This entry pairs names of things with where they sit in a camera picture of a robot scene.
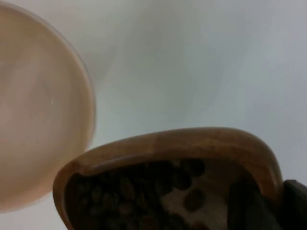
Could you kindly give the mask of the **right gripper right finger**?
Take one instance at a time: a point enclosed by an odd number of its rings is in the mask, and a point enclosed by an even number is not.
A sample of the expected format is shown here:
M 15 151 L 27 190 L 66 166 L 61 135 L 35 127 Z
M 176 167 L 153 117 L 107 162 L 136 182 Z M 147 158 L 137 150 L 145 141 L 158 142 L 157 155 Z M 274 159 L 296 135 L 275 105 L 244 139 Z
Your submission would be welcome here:
M 307 186 L 297 180 L 277 184 L 277 230 L 305 230 L 307 228 Z

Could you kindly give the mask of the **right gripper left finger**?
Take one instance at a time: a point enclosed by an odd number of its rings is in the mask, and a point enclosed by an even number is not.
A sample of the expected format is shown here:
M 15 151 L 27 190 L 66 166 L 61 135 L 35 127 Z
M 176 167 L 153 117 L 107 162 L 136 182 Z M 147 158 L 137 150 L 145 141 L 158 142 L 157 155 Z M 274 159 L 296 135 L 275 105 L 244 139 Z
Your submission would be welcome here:
M 227 208 L 229 230 L 281 229 L 260 192 L 246 181 L 231 184 Z

